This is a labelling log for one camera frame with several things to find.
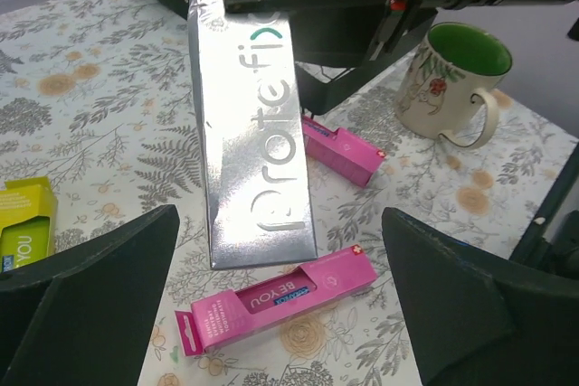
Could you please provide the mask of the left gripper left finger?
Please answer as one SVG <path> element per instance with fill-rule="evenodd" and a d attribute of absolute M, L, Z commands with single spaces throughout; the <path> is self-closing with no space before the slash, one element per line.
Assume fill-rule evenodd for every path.
<path fill-rule="evenodd" d="M 1 276 L 3 385 L 135 385 L 174 255 L 174 205 Z"/>

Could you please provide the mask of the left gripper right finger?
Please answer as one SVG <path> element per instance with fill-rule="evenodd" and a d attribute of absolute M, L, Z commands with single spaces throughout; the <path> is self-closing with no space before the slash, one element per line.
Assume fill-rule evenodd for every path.
<path fill-rule="evenodd" d="M 503 259 L 399 209 L 382 214 L 424 385 L 576 385 L 578 283 Z"/>

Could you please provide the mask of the pink toothpaste box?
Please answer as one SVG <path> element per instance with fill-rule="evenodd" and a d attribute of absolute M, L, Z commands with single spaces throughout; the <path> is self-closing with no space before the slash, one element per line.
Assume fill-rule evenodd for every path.
<path fill-rule="evenodd" d="M 350 296 L 376 279 L 370 259 L 354 245 L 290 273 L 194 301 L 189 310 L 175 312 L 184 355 L 240 341 Z"/>
<path fill-rule="evenodd" d="M 345 128 L 334 131 L 302 117 L 306 154 L 352 184 L 365 188 L 385 158 L 385 152 Z"/>

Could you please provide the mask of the silver toothpaste box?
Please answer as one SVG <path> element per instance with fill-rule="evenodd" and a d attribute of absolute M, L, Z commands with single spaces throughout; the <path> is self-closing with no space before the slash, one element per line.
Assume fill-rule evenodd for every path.
<path fill-rule="evenodd" d="M 315 259 L 288 17 L 190 0 L 187 25 L 211 267 Z"/>

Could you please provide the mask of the yellow toothpaste box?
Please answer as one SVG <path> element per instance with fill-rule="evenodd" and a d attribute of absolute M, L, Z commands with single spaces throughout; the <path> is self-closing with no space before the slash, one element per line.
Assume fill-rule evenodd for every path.
<path fill-rule="evenodd" d="M 5 182 L 1 191 L 1 272 L 54 253 L 58 200 L 47 177 Z"/>

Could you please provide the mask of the green mug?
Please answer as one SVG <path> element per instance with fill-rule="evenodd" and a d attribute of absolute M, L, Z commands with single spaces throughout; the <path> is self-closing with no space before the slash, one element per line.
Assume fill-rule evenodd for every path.
<path fill-rule="evenodd" d="M 480 148 L 498 126 L 499 107 L 491 91 L 512 66 L 510 50 L 492 34 L 468 24 L 435 24 L 409 65 L 395 114 L 420 137 Z"/>

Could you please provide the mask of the floral table mat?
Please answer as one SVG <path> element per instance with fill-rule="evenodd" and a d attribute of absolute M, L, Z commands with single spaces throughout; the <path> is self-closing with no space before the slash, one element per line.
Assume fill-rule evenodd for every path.
<path fill-rule="evenodd" d="M 420 378 L 381 240 L 397 207 L 501 257 L 511 254 L 576 139 L 498 92 L 500 123 L 476 151 L 417 137 L 394 114 L 399 61 L 320 118 L 382 148 L 359 189 L 308 164 L 318 250 L 359 245 L 377 273 L 365 292 L 199 357 L 175 311 L 289 272 L 213 272 L 185 21 L 155 0 L 53 0 L 1 18 L 1 177 L 46 176 L 59 198 L 56 247 L 98 237 L 160 204 L 181 217 L 142 385 L 416 385 Z"/>

